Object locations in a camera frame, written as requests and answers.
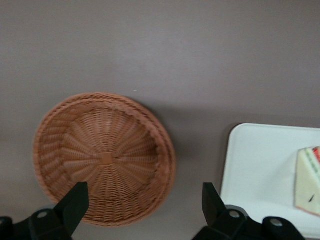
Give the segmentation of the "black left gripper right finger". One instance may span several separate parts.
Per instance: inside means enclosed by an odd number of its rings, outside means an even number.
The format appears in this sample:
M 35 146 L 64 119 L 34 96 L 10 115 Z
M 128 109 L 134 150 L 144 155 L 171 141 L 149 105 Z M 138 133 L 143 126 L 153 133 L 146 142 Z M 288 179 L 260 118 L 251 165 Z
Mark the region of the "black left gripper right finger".
M 248 240 L 244 234 L 247 217 L 239 210 L 228 209 L 214 185 L 202 185 L 202 211 L 207 222 L 195 240 Z

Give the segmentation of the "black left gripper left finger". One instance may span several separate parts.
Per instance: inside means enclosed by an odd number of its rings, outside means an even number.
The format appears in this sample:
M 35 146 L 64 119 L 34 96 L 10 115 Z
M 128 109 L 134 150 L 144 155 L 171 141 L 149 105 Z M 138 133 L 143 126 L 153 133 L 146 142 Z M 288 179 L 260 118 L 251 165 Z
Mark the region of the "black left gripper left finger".
M 35 212 L 28 219 L 33 240 L 71 240 L 89 209 L 87 182 L 78 182 L 54 207 Z

